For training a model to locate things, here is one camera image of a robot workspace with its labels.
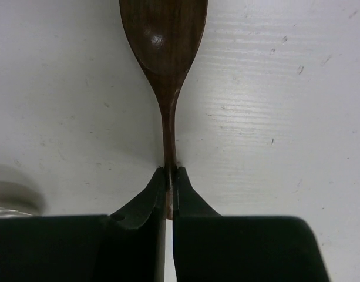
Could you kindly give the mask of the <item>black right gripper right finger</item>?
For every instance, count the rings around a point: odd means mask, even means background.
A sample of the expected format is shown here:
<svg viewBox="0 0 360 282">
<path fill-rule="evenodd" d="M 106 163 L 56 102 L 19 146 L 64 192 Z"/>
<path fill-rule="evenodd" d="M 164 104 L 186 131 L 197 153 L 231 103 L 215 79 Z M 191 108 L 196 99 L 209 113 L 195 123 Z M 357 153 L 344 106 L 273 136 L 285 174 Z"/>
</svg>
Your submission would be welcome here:
<svg viewBox="0 0 360 282">
<path fill-rule="evenodd" d="M 211 281 L 210 223 L 218 214 L 192 187 L 185 167 L 177 169 L 173 195 L 173 257 L 177 281 Z"/>
</svg>

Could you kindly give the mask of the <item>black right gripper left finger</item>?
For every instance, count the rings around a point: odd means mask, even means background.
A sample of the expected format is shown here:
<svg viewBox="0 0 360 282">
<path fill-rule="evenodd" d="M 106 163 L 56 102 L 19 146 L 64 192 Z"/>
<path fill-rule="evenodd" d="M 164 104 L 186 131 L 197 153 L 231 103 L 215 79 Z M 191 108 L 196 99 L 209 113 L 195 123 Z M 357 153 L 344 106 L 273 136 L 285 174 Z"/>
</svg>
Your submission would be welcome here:
<svg viewBox="0 0 360 282">
<path fill-rule="evenodd" d="M 164 280 L 165 184 L 164 169 L 156 169 L 143 191 L 110 215 L 109 265 L 117 281 Z"/>
</svg>

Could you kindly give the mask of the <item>silver round spoon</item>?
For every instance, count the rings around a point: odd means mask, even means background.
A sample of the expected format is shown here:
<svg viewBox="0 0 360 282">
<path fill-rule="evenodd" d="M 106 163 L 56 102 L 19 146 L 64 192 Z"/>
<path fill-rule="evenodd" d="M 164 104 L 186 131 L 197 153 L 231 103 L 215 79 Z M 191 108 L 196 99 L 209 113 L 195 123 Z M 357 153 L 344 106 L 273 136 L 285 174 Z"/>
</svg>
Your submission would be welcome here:
<svg viewBox="0 0 360 282">
<path fill-rule="evenodd" d="M 42 189 L 19 170 L 0 164 L 0 218 L 41 216 L 45 209 Z"/>
</svg>

